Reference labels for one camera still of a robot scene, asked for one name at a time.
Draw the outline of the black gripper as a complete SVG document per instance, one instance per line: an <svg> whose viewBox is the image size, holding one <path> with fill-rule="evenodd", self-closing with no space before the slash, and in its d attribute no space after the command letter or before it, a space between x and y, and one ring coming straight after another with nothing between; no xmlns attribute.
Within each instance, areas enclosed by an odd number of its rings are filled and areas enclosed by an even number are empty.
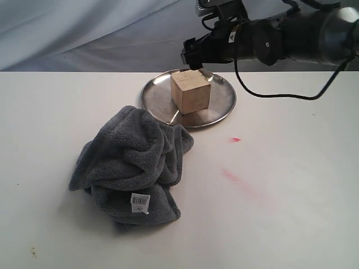
<svg viewBox="0 0 359 269"><path fill-rule="evenodd" d="M187 39L183 43L181 59L190 69L201 69L202 63L225 64L254 59L252 22L233 22L218 26L198 39Z"/></svg>

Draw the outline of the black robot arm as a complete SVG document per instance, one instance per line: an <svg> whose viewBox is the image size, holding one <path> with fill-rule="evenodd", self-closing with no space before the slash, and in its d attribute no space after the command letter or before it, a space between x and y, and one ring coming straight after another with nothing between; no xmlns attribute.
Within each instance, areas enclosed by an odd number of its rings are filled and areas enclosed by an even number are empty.
<svg viewBox="0 0 359 269"><path fill-rule="evenodd" d="M250 59L267 66L284 59L339 65L357 52L358 11L339 7L221 22L207 35L186 40L181 58L196 70Z"/></svg>

